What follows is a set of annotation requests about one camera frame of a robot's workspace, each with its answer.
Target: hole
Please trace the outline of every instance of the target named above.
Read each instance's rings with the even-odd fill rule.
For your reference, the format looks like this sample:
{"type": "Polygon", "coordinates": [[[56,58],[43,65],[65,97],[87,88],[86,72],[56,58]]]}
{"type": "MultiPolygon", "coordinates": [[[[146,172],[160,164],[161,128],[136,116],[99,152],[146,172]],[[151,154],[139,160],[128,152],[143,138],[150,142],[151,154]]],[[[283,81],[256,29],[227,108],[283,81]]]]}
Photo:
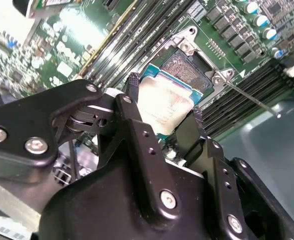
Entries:
{"type": "Polygon", "coordinates": [[[263,56],[266,55],[266,52],[265,52],[265,51],[261,51],[261,52],[259,53],[259,55],[260,55],[261,57],[263,57],[263,56]]]}
{"type": "Polygon", "coordinates": [[[195,34],[196,30],[195,30],[194,28],[190,28],[190,29],[189,29],[189,32],[190,32],[191,34],[195,34]]]}
{"type": "Polygon", "coordinates": [[[156,155],[156,152],[155,152],[155,150],[153,148],[149,148],[149,151],[148,152],[151,155],[156,155]]]}
{"type": "Polygon", "coordinates": [[[143,136],[145,136],[147,138],[147,137],[149,137],[149,133],[147,131],[143,131],[143,136]]]}
{"type": "Polygon", "coordinates": [[[97,125],[98,125],[99,127],[103,128],[105,125],[107,125],[107,122],[108,122],[108,121],[107,121],[106,119],[101,118],[101,119],[98,120],[97,125]]]}
{"type": "Polygon", "coordinates": [[[225,186],[226,186],[228,189],[231,189],[231,185],[230,185],[230,183],[225,182],[225,186]]]}

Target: green circuit board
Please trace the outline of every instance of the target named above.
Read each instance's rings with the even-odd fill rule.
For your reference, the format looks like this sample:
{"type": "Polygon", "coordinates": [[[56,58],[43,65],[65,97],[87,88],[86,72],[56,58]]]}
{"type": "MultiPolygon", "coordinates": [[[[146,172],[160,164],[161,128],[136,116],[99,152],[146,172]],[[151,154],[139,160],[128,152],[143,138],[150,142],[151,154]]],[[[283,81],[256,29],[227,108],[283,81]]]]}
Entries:
{"type": "Polygon", "coordinates": [[[36,21],[25,44],[0,29],[0,85],[21,98],[71,81],[133,1],[123,0],[113,9],[103,2],[83,0],[79,7],[36,21]]]}
{"type": "MultiPolygon", "coordinates": [[[[274,57],[274,48],[282,55],[294,52],[294,0],[71,2],[79,6],[36,21],[23,44],[14,41],[10,30],[0,29],[0,85],[15,97],[78,78],[121,89],[130,72],[141,72],[149,63],[161,67],[171,58],[178,48],[165,44],[190,26],[197,29],[194,44],[217,69],[234,70],[234,84],[274,57]],[[251,2],[258,8],[248,14],[245,7],[251,2]],[[268,25],[255,26],[257,15],[266,16],[268,25]],[[264,39],[266,28],[276,30],[276,37],[264,39]]],[[[203,99],[212,91],[206,90],[203,99]]]]}

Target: black bracket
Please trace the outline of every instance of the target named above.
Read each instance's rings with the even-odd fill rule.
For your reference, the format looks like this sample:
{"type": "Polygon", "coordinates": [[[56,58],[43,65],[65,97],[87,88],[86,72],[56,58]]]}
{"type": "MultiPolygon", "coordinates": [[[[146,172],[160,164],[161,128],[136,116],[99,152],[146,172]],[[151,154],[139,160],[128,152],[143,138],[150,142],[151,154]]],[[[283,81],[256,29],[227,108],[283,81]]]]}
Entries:
{"type": "Polygon", "coordinates": [[[224,161],[221,146],[212,139],[205,140],[203,153],[191,169],[207,179],[206,217],[209,224],[217,227],[211,228],[212,234],[219,239],[248,239],[236,178],[224,161]]]}
{"type": "Polygon", "coordinates": [[[294,221],[251,166],[240,158],[230,161],[239,185],[242,208],[249,227],[265,240],[294,240],[294,221]]]}
{"type": "Polygon", "coordinates": [[[77,80],[0,106],[0,129],[7,134],[0,142],[0,177],[29,183],[46,177],[56,160],[58,144],[81,134],[65,128],[69,115],[74,109],[94,104],[101,96],[97,87],[77,80]],[[26,150],[26,142],[35,137],[49,146],[45,153],[26,150]]]}

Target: motherboard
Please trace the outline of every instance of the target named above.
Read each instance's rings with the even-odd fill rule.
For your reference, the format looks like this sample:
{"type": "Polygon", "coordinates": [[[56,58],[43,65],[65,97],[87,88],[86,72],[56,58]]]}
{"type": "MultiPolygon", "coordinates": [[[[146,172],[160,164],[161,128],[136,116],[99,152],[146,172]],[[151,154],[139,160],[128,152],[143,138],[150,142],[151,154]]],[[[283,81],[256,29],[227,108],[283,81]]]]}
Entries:
{"type": "Polygon", "coordinates": [[[17,99],[81,78],[122,89],[153,64],[201,92],[204,110],[294,54],[294,0],[73,0],[42,19],[0,2],[0,88],[17,99]]]}

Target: mechanical arm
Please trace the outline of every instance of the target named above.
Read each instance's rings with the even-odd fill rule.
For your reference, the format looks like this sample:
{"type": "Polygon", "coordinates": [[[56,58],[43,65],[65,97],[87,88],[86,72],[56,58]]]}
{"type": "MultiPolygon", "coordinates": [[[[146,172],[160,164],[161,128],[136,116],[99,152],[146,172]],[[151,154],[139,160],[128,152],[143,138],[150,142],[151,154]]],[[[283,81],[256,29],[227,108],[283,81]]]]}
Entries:
{"type": "Polygon", "coordinates": [[[192,112],[175,131],[187,163],[166,161],[138,89],[136,74],[125,93],[76,80],[0,106],[0,178],[13,183],[43,181],[62,143],[98,134],[98,170],[54,195],[34,239],[294,240],[294,221],[250,165],[227,160],[192,112]]]}

